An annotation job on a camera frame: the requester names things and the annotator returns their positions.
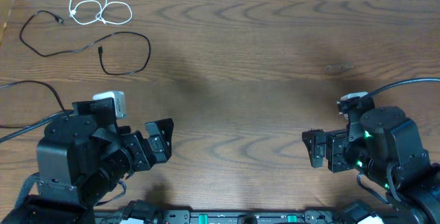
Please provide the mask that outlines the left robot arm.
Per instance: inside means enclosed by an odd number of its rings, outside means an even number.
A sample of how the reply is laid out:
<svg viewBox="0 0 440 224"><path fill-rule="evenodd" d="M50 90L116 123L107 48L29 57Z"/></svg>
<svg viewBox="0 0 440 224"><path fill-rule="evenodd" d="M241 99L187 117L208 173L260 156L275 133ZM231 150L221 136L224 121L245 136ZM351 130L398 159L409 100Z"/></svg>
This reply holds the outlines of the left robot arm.
<svg viewBox="0 0 440 224"><path fill-rule="evenodd" d="M118 126L116 99L75 102L54 118L36 147L29 176L4 223L95 223L103 197L135 172L166 163L174 122L147 122L149 137Z"/></svg>

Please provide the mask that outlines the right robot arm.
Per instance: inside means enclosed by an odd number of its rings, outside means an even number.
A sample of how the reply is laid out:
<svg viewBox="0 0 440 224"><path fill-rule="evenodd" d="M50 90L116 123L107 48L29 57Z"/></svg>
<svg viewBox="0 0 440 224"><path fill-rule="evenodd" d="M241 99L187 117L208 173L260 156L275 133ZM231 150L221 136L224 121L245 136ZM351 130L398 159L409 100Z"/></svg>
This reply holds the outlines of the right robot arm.
<svg viewBox="0 0 440 224"><path fill-rule="evenodd" d="M335 223L438 223L439 165L430 162L416 123L399 107L375 107L366 92L350 93L337 103L348 120L336 131L311 129L302 133L311 166L328 162L331 172L355 169L385 189L381 195L364 190L392 207L379 212L355 201L333 215Z"/></svg>

